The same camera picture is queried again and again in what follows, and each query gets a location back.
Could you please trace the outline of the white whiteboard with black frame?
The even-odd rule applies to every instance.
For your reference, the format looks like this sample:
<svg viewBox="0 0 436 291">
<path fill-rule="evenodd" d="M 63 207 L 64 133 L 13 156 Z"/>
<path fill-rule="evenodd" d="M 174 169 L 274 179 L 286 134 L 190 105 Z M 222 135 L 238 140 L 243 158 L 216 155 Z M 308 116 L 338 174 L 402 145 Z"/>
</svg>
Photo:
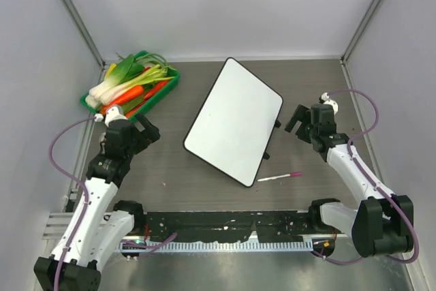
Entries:
<svg viewBox="0 0 436 291">
<path fill-rule="evenodd" d="M 234 58 L 227 58 L 183 140 L 184 149 L 251 187 L 283 97 Z"/>
</svg>

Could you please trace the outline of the white marker with pink cap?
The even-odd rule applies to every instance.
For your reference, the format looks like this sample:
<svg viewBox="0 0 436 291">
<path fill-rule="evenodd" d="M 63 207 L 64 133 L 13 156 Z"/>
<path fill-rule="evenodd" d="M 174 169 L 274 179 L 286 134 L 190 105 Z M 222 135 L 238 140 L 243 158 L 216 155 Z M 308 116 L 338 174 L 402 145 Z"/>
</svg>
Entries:
<svg viewBox="0 0 436 291">
<path fill-rule="evenodd" d="M 288 177 L 299 177 L 299 176 L 302 176 L 302 172 L 291 172 L 291 173 L 287 173 L 287 174 L 281 174 L 281 175 L 277 175 L 277 176 L 261 178 L 261 179 L 258 179 L 257 182 L 273 181 L 276 179 L 283 179 L 283 178 L 288 178 Z"/>
</svg>

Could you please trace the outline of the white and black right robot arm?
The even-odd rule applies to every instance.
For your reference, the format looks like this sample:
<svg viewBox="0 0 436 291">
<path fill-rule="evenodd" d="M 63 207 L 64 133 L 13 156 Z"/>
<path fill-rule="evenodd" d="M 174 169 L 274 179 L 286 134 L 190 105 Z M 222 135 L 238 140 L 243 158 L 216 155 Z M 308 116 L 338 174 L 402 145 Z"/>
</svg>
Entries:
<svg viewBox="0 0 436 291">
<path fill-rule="evenodd" d="M 309 108 L 299 104 L 285 126 L 286 132 L 295 129 L 298 139 L 312 145 L 359 203 L 354 210 L 335 198 L 314 200 L 307 217 L 310 229 L 316 233 L 328 228 L 341 231 L 363 258 L 412 251 L 412 201 L 395 194 L 373 174 L 349 137 L 337 132 L 334 114 L 334 106 L 328 102 Z"/>
</svg>

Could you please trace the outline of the red chili pepper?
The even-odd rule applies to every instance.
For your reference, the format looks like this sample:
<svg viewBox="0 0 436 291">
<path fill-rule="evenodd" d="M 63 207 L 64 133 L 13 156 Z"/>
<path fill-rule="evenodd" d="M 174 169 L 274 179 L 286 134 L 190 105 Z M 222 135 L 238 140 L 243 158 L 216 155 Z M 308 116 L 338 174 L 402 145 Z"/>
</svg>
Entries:
<svg viewBox="0 0 436 291">
<path fill-rule="evenodd" d="M 169 80 L 162 80 L 158 82 L 151 90 L 144 95 L 144 100 L 152 98 L 157 92 L 164 88 L 169 83 Z"/>
</svg>

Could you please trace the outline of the white and green leek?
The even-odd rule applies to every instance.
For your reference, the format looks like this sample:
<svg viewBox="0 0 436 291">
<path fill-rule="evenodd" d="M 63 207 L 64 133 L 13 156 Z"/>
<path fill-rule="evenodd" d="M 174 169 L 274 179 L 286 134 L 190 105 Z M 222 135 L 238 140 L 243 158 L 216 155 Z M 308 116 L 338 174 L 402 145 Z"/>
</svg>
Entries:
<svg viewBox="0 0 436 291">
<path fill-rule="evenodd" d="M 173 79 L 173 76 L 168 75 L 168 67 L 161 67 L 159 64 L 157 64 L 153 67 L 149 67 L 147 70 L 144 70 L 142 73 L 130 78 L 125 82 L 121 82 L 119 79 L 116 80 L 114 76 L 109 76 L 107 79 L 89 91 L 87 99 L 92 99 L 97 104 L 108 105 L 117 97 L 134 87 L 149 85 L 171 79 Z"/>
</svg>

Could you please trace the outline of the yellow pepper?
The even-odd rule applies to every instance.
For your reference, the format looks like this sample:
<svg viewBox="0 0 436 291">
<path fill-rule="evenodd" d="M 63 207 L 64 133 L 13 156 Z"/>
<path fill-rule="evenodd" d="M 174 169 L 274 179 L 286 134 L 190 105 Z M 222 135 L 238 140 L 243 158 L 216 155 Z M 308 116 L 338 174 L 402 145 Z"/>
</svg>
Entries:
<svg viewBox="0 0 436 291">
<path fill-rule="evenodd" d="M 111 72 L 113 71 L 113 69 L 116 67 L 116 63 L 111 63 L 109 68 L 107 69 L 105 76 L 104 76 L 104 80 L 107 79 L 107 77 L 111 74 Z"/>
</svg>

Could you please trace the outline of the green plastic tray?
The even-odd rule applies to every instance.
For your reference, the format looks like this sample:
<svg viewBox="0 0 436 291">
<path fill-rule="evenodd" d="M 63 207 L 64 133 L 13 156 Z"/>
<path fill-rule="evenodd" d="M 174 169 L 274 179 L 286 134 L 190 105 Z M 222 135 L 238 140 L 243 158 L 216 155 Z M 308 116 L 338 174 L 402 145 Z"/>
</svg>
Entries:
<svg viewBox="0 0 436 291">
<path fill-rule="evenodd" d="M 109 108 L 120 106 L 130 121 L 134 115 L 148 112 L 171 92 L 180 74 L 165 57 L 145 50 L 119 57 L 104 73 L 103 80 L 80 98 L 93 114 L 105 115 Z"/>
</svg>

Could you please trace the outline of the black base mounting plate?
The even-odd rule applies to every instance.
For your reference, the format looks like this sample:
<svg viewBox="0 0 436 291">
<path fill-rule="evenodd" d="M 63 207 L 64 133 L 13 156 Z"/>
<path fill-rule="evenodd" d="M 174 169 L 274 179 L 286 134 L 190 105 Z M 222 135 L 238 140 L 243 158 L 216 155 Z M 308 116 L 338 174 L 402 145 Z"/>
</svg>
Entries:
<svg viewBox="0 0 436 291">
<path fill-rule="evenodd" d="M 176 234 L 179 243 L 244 243 L 252 233 L 261 243 L 284 243 L 334 231 L 317 225 L 308 212 L 299 211 L 149 212 L 146 224 L 152 241 Z"/>
</svg>

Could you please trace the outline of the green bok choy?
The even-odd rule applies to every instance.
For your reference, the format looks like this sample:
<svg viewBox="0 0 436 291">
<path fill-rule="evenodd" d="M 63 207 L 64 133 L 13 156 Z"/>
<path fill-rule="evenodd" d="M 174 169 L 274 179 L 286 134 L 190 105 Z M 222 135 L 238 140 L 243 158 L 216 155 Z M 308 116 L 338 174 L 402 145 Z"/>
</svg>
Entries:
<svg viewBox="0 0 436 291">
<path fill-rule="evenodd" d="M 104 82 L 108 82 L 112 86 L 120 85 L 124 82 L 135 78 L 142 73 L 145 67 L 138 63 L 134 55 L 128 55 L 117 63 L 110 73 L 107 73 Z"/>
</svg>

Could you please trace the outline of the green spinach leaves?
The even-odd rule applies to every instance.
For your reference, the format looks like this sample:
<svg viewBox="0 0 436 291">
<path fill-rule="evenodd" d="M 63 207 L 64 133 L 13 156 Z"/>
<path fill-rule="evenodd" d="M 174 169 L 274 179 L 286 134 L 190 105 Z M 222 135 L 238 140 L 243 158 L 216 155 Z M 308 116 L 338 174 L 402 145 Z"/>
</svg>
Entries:
<svg viewBox="0 0 436 291">
<path fill-rule="evenodd" d="M 126 117 L 130 117 L 133 115 L 135 111 L 138 110 L 143 104 L 145 103 L 144 96 L 139 95 L 138 97 L 134 98 L 133 100 L 130 100 L 129 102 L 126 102 L 121 106 L 123 110 L 123 114 Z"/>
</svg>

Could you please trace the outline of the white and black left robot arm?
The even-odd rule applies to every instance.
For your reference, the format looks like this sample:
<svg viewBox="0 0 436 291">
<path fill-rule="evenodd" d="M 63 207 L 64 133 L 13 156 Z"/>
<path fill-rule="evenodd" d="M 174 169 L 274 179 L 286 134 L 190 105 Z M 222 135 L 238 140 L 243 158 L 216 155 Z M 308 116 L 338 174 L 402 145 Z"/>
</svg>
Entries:
<svg viewBox="0 0 436 291">
<path fill-rule="evenodd" d="M 145 227 L 142 205 L 122 201 L 102 225 L 106 209 L 118 192 L 135 155 L 160 138 L 159 129 L 143 114 L 127 119 L 116 107 L 106 115 L 99 153 L 89 162 L 80 202 L 51 254 L 39 257 L 33 271 L 43 290 L 97 290 L 102 270 L 127 234 Z"/>
</svg>

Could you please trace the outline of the orange carrot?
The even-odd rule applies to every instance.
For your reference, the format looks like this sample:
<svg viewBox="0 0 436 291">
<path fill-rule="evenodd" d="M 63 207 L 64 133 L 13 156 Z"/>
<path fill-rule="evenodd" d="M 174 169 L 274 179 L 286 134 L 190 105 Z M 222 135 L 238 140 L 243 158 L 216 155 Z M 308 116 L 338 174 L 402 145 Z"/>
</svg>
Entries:
<svg viewBox="0 0 436 291">
<path fill-rule="evenodd" d="M 137 97 L 139 97 L 144 92 L 144 87 L 142 85 L 138 85 L 135 87 L 132 87 L 128 91 L 124 92 L 122 95 L 114 99 L 112 102 L 110 102 L 108 105 L 105 105 L 100 110 L 101 114 L 104 114 L 109 107 L 113 105 L 123 105 Z"/>
</svg>

